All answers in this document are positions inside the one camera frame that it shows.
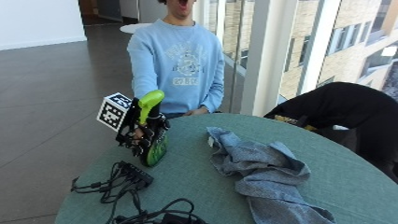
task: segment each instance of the gray tile floor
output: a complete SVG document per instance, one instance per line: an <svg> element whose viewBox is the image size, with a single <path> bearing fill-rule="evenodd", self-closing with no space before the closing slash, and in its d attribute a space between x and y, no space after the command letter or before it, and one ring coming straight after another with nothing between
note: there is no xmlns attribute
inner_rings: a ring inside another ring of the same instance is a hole
<svg viewBox="0 0 398 224"><path fill-rule="evenodd" d="M70 180L117 144L95 116L106 95L131 96L119 27L86 26L86 42L0 51L0 223L53 223ZM230 83L226 75L223 112Z"/></svg>

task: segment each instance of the black and white marker cube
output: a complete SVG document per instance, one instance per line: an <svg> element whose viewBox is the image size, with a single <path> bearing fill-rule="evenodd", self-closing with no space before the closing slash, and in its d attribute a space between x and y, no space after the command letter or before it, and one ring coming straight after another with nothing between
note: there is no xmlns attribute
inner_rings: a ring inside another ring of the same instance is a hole
<svg viewBox="0 0 398 224"><path fill-rule="evenodd" d="M130 104L131 100L118 92L106 96L97 116L98 122L118 131Z"/></svg>

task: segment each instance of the crumpled denim cloth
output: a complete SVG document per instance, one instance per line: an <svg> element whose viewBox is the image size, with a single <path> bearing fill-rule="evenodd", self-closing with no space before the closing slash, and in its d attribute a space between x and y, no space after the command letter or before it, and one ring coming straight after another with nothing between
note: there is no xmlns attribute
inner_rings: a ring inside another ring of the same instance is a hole
<svg viewBox="0 0 398 224"><path fill-rule="evenodd" d="M207 127L207 133L216 149L210 162L222 175L242 175L235 191L246 196L256 224L335 223L327 210L303 201L295 186L311 171L282 143L240 141L216 127Z"/></svg>

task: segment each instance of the green tablecloth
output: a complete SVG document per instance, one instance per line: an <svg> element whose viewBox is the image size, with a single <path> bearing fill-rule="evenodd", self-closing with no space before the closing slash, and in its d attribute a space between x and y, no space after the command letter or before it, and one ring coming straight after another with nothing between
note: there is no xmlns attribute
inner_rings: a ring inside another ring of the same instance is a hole
<svg viewBox="0 0 398 224"><path fill-rule="evenodd" d="M267 144L282 142L311 169L308 181L298 187L304 201L327 209L336 223L398 223L398 186L361 158L329 140L279 121L234 114L211 114L170 120L168 146L154 168L140 167L122 147L110 148L81 174L78 185L105 181L111 164L127 161L152 177L139 191L142 209L159 210L176 198L187 198L196 214L211 224L254 223L244 197L235 193L239 176L222 176L208 158L206 127L230 130L242 140ZM99 204L99 193L71 192L63 201L55 223L105 223L110 204ZM115 215L132 216L130 197L118 202Z"/></svg>

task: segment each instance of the person's hand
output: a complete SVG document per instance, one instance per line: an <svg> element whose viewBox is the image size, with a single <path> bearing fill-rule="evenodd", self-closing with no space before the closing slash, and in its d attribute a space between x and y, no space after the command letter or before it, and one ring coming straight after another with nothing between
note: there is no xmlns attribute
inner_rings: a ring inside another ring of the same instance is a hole
<svg viewBox="0 0 398 224"><path fill-rule="evenodd" d="M202 106L199 109L188 110L183 114L183 116L200 115L200 114L208 114L208 110L204 106Z"/></svg>

